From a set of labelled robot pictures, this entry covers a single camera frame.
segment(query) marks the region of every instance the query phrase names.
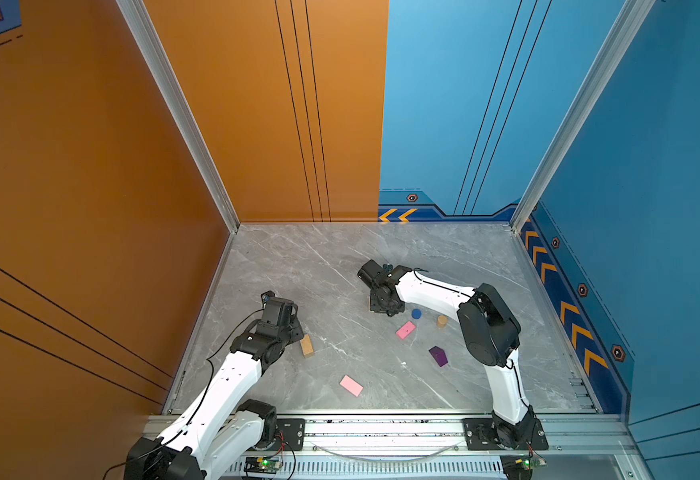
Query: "orange panel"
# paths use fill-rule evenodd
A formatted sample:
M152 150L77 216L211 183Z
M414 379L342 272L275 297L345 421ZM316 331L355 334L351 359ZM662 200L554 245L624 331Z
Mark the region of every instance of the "orange panel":
M387 1L147 7L241 221L375 220Z
M331 218L376 221L388 2L297 0L294 7L298 31L306 12L305 36L309 32L312 44L312 50L302 42L299 47L302 65L307 53L315 65L315 83L309 74L305 83L317 92Z
M312 221L274 2L146 6L240 220Z
M0 478L101 478L160 411L228 232L116 3L21 13L0 35L0 268L146 361L0 272L1 298L99 353L0 301L1 329L124 387L0 333Z

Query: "yellow chevron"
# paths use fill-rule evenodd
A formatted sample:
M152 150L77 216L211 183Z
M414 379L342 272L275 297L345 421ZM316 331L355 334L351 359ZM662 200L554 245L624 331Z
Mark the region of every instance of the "yellow chevron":
M411 215L411 214L412 214L413 212L415 212L415 211L417 211L417 209L416 209L416 208L412 208L411 210L409 210L408 212L406 212L406 213L403 214L402 216L399 216L398 219L399 219L401 222L408 222L408 219L407 219L406 217L409 216L409 215Z
M389 222L390 220L388 220L388 215L392 214L396 210L397 210L397 208L391 208L390 210L384 212L384 214L382 216L380 216L379 219L382 220L383 222Z
M537 232L532 231L532 230L529 230L528 232L526 232L526 250L529 249L529 237L530 236L539 236L539 234Z
M609 368L609 366L606 364L606 360L600 358L598 355L589 351L588 349L585 349L585 373L587 376L590 376L590 360L595 360L605 368Z
M569 312L574 312L577 315L580 314L580 310L576 308L571 303L561 302L560 303L560 322L566 325L566 310Z
M534 255L531 258L531 261L534 263L534 266L537 266L537 254L546 254L547 250L541 246L536 246L531 249L534 252Z
M555 267L555 265L551 264L546 264L545 262L542 262L542 283L544 283L544 273L546 270L552 270L553 272L557 272L558 269Z
M587 338L590 340L593 339L593 334L582 328L581 326L572 323L571 324L571 344L574 345L574 349L576 350L576 334L581 333L582 335L585 335Z

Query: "pink rectangular block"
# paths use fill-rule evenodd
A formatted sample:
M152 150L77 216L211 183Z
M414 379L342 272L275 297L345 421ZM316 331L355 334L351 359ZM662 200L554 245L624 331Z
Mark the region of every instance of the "pink rectangular block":
M401 329L395 333L395 335L398 335L398 338L403 340L409 333L413 332L415 328L417 328L415 324L406 322L406 324L403 325Z
M339 383L339 385L345 387L345 389L347 389L348 392L352 393L355 396L361 395L361 390L363 390L363 387L358 382L346 375L345 378L342 379L342 381Z

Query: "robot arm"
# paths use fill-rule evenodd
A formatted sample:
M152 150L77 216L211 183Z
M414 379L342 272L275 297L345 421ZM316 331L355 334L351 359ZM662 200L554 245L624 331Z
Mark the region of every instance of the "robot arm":
M262 294L262 318L232 341L220 370L187 410L156 440L136 442L127 457L125 480L216 480L250 447L273 444L276 408L266 403L247 400L222 425L286 346L305 336L297 305L274 297Z
M520 324L494 287L451 285L406 266L382 267L374 260L364 264L358 277L371 289L373 312L393 316L411 302L458 320L468 351L486 369L498 445L518 448L530 442L537 419L518 369Z

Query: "marble floor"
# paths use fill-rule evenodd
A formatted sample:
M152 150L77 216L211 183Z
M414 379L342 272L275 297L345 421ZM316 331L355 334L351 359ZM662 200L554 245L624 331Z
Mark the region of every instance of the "marble floor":
M203 389L210 368L204 359L230 329L261 308L259 294L274 290L294 300L316 354L304 358L299 344L286 349L249 391L279 411L307 408L469 409L491 411L483 366L464 347L459 324L436 326L437 313L422 309L390 318L368 311L368 288L356 276L364 262L429 270L449 283L494 285L521 324L520 368L536 411L580 408L569 379L568 345L543 318L527 282L528 259L518 256L502 224L244 224L232 242L185 375L172 403L181 411ZM395 332L407 321L417 329L405 340ZM446 351L439 367L428 352ZM219 365L228 351L218 355ZM364 389L354 397L339 385L349 375Z

